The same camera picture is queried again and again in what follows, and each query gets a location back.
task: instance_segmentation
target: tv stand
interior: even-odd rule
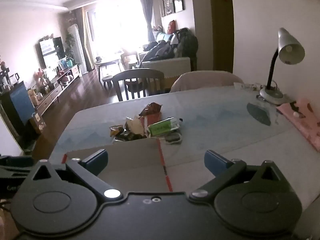
[[[57,99],[59,102],[59,96],[67,89],[71,83],[76,80],[76,78],[80,78],[80,71],[78,65],[74,65],[73,67],[69,67],[64,69],[64,74],[62,76],[56,76],[51,80],[51,83],[54,84],[54,90],[50,91],[48,94],[44,95],[42,100],[39,102],[39,105],[35,107],[38,111],[38,114],[43,115],[43,113],[51,106],[51,104]],[[65,87],[62,86],[61,78],[67,75],[68,72],[72,72],[73,80],[71,80]]]

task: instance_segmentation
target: bright window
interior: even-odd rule
[[[88,12],[88,18],[96,56],[133,51],[148,43],[140,0],[103,0]]]

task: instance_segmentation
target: gray curtain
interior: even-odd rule
[[[153,0],[140,0],[142,4],[142,9],[144,13],[144,17],[146,18],[147,26],[148,26],[148,41],[155,41],[155,37],[152,33],[152,9],[153,9]]]
[[[77,24],[78,24],[78,28],[79,28],[79,35],[80,35],[82,50],[83,50],[83,53],[84,53],[85,64],[87,66],[87,70],[88,71],[92,71],[94,68],[91,67],[89,56],[87,54],[87,50],[85,49],[85,44],[84,44],[84,26],[83,26],[82,9],[78,8],[78,9],[73,10],[73,12],[76,15],[76,19],[77,19]]]

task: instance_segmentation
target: green snack package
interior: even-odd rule
[[[148,131],[151,137],[156,137],[169,133],[180,128],[179,122],[175,117],[168,118],[161,122],[154,123],[148,126]]]

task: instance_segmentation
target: red bag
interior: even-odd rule
[[[168,27],[168,34],[172,34],[176,31],[176,21],[173,20],[169,22],[169,27]]]

